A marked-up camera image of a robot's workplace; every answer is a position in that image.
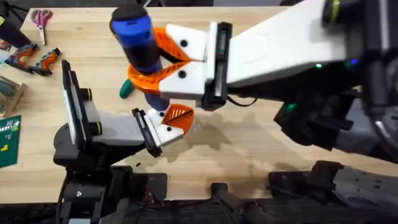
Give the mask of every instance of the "green printed card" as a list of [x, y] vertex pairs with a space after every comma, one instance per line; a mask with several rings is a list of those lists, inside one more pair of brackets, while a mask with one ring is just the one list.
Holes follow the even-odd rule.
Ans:
[[17, 163], [21, 116], [0, 120], [0, 167]]

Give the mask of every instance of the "orange tool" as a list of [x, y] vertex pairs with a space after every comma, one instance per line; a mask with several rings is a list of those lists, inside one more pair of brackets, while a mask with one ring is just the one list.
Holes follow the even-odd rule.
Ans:
[[30, 66], [29, 68], [35, 73], [42, 76], [49, 76], [52, 72], [49, 69], [49, 65], [54, 63], [58, 56], [61, 54], [61, 51], [56, 48], [44, 55], [40, 62], [36, 63], [35, 66]]
[[25, 67], [22, 58], [31, 57], [34, 52], [39, 49], [37, 44], [29, 44], [19, 48], [14, 54], [10, 55], [4, 62], [14, 68], [21, 69], [22, 71], [32, 73], [32, 70]]

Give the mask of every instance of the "black cable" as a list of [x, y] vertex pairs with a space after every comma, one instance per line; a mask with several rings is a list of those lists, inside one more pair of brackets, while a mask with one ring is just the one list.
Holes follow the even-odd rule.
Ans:
[[61, 191], [60, 194], [58, 196], [58, 201], [57, 201], [57, 209], [55, 211], [55, 223], [56, 224], [60, 224], [60, 212], [61, 212], [61, 203], [62, 203], [62, 194], [63, 191], [65, 190], [65, 186], [67, 184], [67, 180], [69, 179], [69, 175], [72, 173], [72, 171], [67, 170], [67, 174], [65, 175], [65, 178], [62, 182], [62, 187], [61, 187]]
[[227, 100], [228, 100], [229, 102], [231, 102], [232, 104], [236, 105], [236, 106], [248, 107], [248, 106], [253, 105], [255, 102], [257, 102], [258, 98], [255, 98], [255, 99], [253, 100], [253, 102], [251, 102], [250, 104], [246, 104], [246, 105], [241, 104], [241, 103], [238, 103], [237, 101], [235, 101], [234, 99], [232, 99], [230, 96], [227, 96]]
[[[206, 203], [206, 202], [209, 202], [209, 201], [210, 201], [210, 199], [207, 199], [207, 200], [199, 200], [199, 201], [197, 201], [197, 202], [185, 203], [185, 204], [178, 205], [177, 208], [178, 208], [178, 209], [180, 209], [180, 208], [187, 208], [187, 207], [190, 207], [190, 206], [199, 205], [199, 204], [201, 204], [201, 203]], [[137, 206], [140, 206], [140, 207], [146, 207], [146, 208], [151, 209], [151, 210], [157, 210], [157, 211], [163, 210], [163, 209], [166, 209], [166, 208], [167, 208], [166, 206], [161, 206], [161, 207], [150, 207], [150, 206], [142, 205], [142, 204], [138, 204], [138, 203], [136, 203], [136, 205], [137, 205]], [[140, 208], [140, 209], [137, 209], [137, 210], [134, 210], [134, 211], [131, 211], [131, 212], [129, 212], [129, 214], [131, 215], [131, 214], [134, 214], [134, 213], [139, 212], [139, 211], [141, 211], [141, 208]]]

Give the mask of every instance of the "screw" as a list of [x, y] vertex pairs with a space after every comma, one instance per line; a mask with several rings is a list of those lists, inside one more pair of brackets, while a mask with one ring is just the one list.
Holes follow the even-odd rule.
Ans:
[[187, 77], [187, 73], [184, 70], [181, 70], [178, 72], [178, 77], [185, 78]]
[[181, 45], [181, 47], [186, 47], [186, 46], [188, 46], [188, 41], [187, 40], [181, 40], [180, 45]]

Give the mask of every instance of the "pink scissors handle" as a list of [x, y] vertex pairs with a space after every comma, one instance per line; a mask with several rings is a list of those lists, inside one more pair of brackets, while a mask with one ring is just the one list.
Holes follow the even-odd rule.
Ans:
[[52, 16], [52, 11], [48, 9], [44, 10], [33, 10], [31, 19], [36, 25], [45, 26], [47, 24], [48, 19]]

